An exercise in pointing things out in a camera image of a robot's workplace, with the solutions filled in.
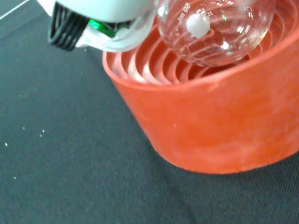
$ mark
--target dark gray fabric surface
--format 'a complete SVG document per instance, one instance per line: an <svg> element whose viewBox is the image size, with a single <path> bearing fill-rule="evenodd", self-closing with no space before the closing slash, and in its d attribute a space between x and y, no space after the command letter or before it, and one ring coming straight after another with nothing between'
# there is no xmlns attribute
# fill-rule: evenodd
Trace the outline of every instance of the dark gray fabric surface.
<svg viewBox="0 0 299 224"><path fill-rule="evenodd" d="M0 224L299 223L298 154L236 175L170 165L101 52L50 47L48 23L34 1L0 21Z"/></svg>

